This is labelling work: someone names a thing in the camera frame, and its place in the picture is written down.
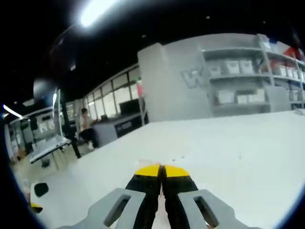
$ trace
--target shelving unit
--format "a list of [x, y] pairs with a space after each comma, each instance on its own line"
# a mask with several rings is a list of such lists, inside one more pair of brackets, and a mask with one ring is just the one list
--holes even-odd
[[[302, 97], [305, 93], [303, 87], [305, 85], [305, 79], [302, 79], [301, 72], [305, 70], [305, 63], [297, 60], [295, 57], [286, 56], [280, 53], [266, 51], [262, 42], [259, 42], [259, 48], [255, 47], [234, 47], [214, 50], [202, 50], [203, 53], [203, 66], [204, 73], [209, 76], [207, 92], [209, 94], [211, 110], [214, 116], [226, 116], [226, 115], [238, 115], [244, 112], [241, 110], [248, 109], [253, 113], [266, 113], [276, 112], [287, 109], [288, 106], [301, 105], [304, 108], [305, 98]], [[241, 68], [238, 66], [239, 73], [228, 73], [225, 68], [225, 61], [232, 62], [236, 66], [242, 61], [251, 61], [253, 68], [252, 73], [240, 73]], [[289, 63], [289, 66], [293, 65], [295, 71], [298, 73], [298, 79], [292, 77], [285, 77], [282, 75], [275, 75], [270, 65], [270, 61]], [[210, 74], [209, 69], [214, 68], [214, 73]], [[286, 90], [289, 89], [290, 84], [295, 84], [299, 88], [300, 96], [298, 101], [290, 101], [288, 94], [285, 94], [283, 86], [279, 86], [280, 82], [287, 85]], [[219, 104], [217, 101], [217, 92], [220, 90], [234, 91], [255, 91], [257, 89], [264, 89], [265, 100], [258, 102], [248, 102], [245, 104], [238, 104], [236, 95], [231, 103]]]

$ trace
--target letter w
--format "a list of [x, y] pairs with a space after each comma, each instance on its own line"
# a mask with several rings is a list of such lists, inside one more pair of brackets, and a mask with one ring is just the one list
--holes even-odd
[[204, 78], [202, 76], [202, 70], [190, 70], [181, 72], [182, 78], [189, 88], [195, 88], [197, 86], [204, 86]]

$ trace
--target gray tool handle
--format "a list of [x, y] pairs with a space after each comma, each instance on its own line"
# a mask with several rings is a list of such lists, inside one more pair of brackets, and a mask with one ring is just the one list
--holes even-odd
[[234, 209], [208, 190], [179, 193], [178, 197], [186, 213], [190, 229], [207, 229], [206, 221], [215, 229], [249, 229], [235, 218]]
[[120, 217], [116, 229], [133, 229], [145, 193], [117, 188], [93, 204], [88, 216], [73, 226], [58, 229], [109, 229]]

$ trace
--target white storage box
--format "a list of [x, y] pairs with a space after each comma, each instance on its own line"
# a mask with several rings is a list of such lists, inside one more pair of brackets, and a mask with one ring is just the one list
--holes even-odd
[[287, 71], [287, 77], [293, 78], [293, 76], [294, 76], [294, 74], [293, 74], [293, 68], [291, 68], [291, 67], [286, 67], [286, 71]]
[[256, 94], [248, 95], [248, 102], [249, 103], [265, 102], [265, 90], [264, 89], [257, 89]]
[[249, 103], [256, 103], [257, 102], [257, 95], [256, 94], [249, 94], [248, 95]]
[[213, 65], [209, 67], [210, 76], [219, 76], [221, 75], [220, 67]]
[[257, 89], [257, 102], [265, 102], [265, 90]]
[[237, 96], [237, 103], [238, 104], [247, 104], [248, 103], [248, 96], [247, 95], [238, 95]]
[[283, 65], [276, 65], [273, 69], [274, 75], [287, 76], [286, 68]]
[[230, 91], [218, 91], [219, 104], [231, 104], [234, 103], [234, 92]]
[[297, 69], [293, 69], [292, 71], [293, 71], [294, 78], [299, 79], [299, 74], [298, 74]]
[[227, 74], [240, 74], [238, 61], [224, 62]]
[[253, 73], [252, 61], [247, 61], [247, 60], [240, 61], [239, 66], [240, 66], [240, 70], [242, 73], [245, 73], [245, 74]]
[[291, 101], [298, 101], [298, 94], [299, 94], [298, 90], [291, 90], [289, 99]]

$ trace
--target window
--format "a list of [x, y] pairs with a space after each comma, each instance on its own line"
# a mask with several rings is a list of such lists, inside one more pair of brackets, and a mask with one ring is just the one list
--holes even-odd
[[82, 108], [87, 107], [86, 103], [87, 103], [86, 99], [82, 99], [82, 104], [81, 104]]
[[74, 120], [74, 110], [73, 109], [67, 109], [68, 119]]
[[141, 77], [140, 75], [140, 68], [133, 69], [129, 72], [129, 81], [136, 81]]
[[92, 119], [97, 119], [97, 114], [95, 111], [95, 107], [94, 107], [95, 102], [89, 102], [89, 111], [90, 111], [90, 116]]
[[106, 85], [102, 87], [103, 96], [107, 95], [112, 91], [111, 82], [108, 82]]
[[116, 115], [113, 93], [109, 93], [104, 97], [104, 105], [108, 117]]
[[119, 90], [116, 90], [114, 92], [114, 96], [115, 96], [116, 108], [118, 110], [118, 113], [120, 113], [121, 112], [120, 103], [129, 101], [131, 99], [129, 94], [129, 88], [123, 87], [120, 88]]
[[94, 99], [98, 99], [101, 97], [101, 89], [97, 89], [95, 92], [94, 92]]
[[130, 86], [130, 89], [132, 91], [132, 99], [137, 99], [139, 98], [139, 94], [138, 94], [138, 88], [137, 88], [137, 84], [133, 84]]
[[105, 114], [101, 97], [95, 100], [95, 106], [96, 106], [97, 116], [98, 118], [101, 118], [101, 116]]
[[88, 96], [88, 102], [90, 103], [90, 102], [92, 102], [93, 101], [93, 94], [90, 94], [89, 96]]
[[113, 88], [118, 88], [128, 82], [127, 74], [121, 75], [113, 80]]
[[85, 105], [85, 108], [88, 109], [88, 100], [87, 100], [87, 98], [84, 98], [84, 105]]

